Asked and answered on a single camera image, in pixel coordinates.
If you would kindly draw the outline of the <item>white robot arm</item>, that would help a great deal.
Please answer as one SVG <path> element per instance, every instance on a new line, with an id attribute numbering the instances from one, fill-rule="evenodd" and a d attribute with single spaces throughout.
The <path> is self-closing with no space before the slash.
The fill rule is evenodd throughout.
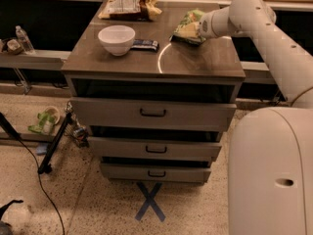
<path id="1" fill-rule="evenodd" d="M 254 43 L 287 105 L 236 125 L 229 145 L 230 235 L 313 235 L 313 57 L 275 24 L 262 0 L 233 0 L 201 17 L 206 38 Z"/>

